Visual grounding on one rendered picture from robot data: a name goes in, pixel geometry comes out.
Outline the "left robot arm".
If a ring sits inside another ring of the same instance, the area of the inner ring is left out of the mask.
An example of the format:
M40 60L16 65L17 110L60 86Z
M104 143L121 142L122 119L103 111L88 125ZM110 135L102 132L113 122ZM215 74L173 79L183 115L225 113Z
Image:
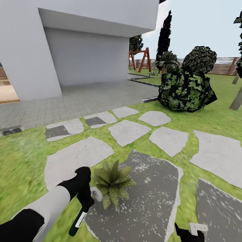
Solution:
M89 186L89 168L80 167L62 179L41 198L24 207L13 219L0 225L0 242L42 242L69 202L77 195L87 211L96 197L103 200L101 191Z

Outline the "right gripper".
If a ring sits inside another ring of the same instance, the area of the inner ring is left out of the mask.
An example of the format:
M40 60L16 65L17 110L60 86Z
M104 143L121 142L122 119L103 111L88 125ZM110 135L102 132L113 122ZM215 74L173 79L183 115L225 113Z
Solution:
M176 233L180 236L182 242L205 242L204 234L198 231L198 236L192 235L189 230L179 228L177 223L175 223Z

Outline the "insectifuge atomizer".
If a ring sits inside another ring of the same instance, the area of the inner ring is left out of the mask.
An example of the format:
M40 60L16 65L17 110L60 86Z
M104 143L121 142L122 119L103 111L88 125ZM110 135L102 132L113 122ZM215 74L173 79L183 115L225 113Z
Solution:
M74 237L76 232L78 231L79 227L81 226L82 222L84 221L84 218L86 217L86 210L82 207L80 212L78 213L74 223L72 224L72 227L69 230L69 235Z

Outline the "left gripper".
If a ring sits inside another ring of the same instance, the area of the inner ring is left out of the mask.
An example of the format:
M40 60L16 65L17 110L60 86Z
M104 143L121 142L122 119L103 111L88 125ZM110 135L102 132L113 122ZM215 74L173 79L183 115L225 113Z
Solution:
M77 198L86 211L94 204L94 199L90 196L90 189L87 192L78 193Z

